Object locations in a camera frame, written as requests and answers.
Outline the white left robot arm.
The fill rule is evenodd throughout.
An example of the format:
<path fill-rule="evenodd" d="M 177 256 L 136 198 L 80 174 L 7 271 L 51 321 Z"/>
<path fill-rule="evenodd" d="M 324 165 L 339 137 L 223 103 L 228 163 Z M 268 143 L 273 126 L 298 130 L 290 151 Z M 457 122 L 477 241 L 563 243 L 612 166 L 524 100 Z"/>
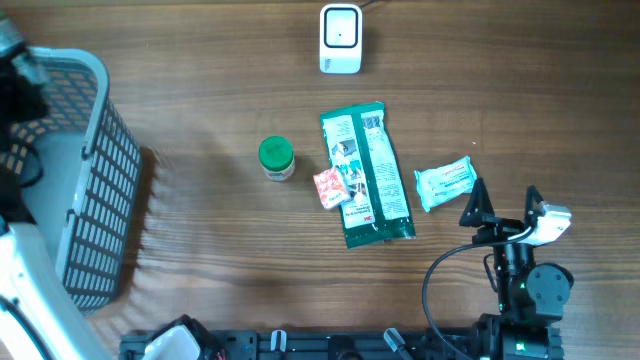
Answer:
<path fill-rule="evenodd" d="M 1 144 L 1 339 L 17 359 L 106 359 L 87 316 L 118 294 L 142 155 L 97 57 L 33 54 L 38 109 Z"/>

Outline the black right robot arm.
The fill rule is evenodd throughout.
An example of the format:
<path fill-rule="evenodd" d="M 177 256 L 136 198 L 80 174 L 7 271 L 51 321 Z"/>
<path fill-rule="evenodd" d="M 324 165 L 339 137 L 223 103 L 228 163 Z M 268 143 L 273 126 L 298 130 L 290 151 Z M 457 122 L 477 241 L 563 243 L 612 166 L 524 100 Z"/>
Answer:
<path fill-rule="evenodd" d="M 555 263 L 538 263 L 534 250 L 560 238 L 571 225 L 568 208 L 547 203 L 535 186 L 527 189 L 524 218 L 495 215 L 484 181 L 475 181 L 459 221 L 477 230 L 474 245 L 492 248 L 488 270 L 498 295 L 499 313 L 484 314 L 467 341 L 472 359 L 561 360 L 560 331 L 553 326 L 564 315 L 574 277 Z"/>

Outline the green lid jar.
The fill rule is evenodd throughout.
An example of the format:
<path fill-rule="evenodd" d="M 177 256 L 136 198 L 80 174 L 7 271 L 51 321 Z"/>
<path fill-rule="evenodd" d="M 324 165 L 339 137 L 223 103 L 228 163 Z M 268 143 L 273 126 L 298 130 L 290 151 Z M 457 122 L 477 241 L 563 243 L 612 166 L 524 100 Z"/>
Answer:
<path fill-rule="evenodd" d="M 282 136 L 265 138 L 259 146 L 258 157 L 265 176 L 270 180 L 285 181 L 295 170 L 293 146 Z"/>

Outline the teal wet wipes packet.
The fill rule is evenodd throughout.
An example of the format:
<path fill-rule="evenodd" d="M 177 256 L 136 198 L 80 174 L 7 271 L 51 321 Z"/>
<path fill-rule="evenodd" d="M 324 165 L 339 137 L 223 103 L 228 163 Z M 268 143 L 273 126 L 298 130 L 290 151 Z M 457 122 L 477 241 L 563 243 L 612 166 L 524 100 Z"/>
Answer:
<path fill-rule="evenodd" d="M 453 163 L 424 171 L 416 170 L 416 190 L 425 212 L 442 205 L 461 194 L 470 194 L 477 173 L 469 156 Z"/>

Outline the green 3M gloves packet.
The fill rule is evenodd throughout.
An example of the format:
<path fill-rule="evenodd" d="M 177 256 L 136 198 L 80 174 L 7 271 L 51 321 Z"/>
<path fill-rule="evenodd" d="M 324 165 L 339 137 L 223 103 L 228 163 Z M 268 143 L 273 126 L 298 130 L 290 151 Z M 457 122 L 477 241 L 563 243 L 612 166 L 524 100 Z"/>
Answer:
<path fill-rule="evenodd" d="M 416 236 L 385 115 L 382 102 L 320 115 L 329 164 L 342 173 L 350 196 L 339 205 L 349 249 Z"/>

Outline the red snack packet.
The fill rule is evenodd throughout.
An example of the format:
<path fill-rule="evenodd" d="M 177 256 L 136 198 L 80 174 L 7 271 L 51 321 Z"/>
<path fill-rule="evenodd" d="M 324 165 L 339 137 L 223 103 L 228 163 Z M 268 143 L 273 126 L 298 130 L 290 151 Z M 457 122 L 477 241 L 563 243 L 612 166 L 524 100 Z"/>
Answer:
<path fill-rule="evenodd" d="M 332 167 L 313 176 L 322 206 L 333 209 L 351 199 L 344 176 L 338 167 Z"/>

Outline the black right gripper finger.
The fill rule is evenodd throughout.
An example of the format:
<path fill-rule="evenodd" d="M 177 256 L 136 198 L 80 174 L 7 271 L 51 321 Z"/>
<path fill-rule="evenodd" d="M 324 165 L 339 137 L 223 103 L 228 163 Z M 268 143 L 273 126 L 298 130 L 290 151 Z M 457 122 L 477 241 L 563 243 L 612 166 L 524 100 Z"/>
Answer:
<path fill-rule="evenodd" d="M 460 217 L 462 227 L 480 228 L 496 223 L 496 216 L 483 178 L 473 185 L 469 201 Z"/>
<path fill-rule="evenodd" d="M 524 223 L 526 225 L 537 224 L 537 218 L 541 215 L 538 205 L 543 201 L 544 199 L 536 186 L 530 185 L 525 195 Z"/>

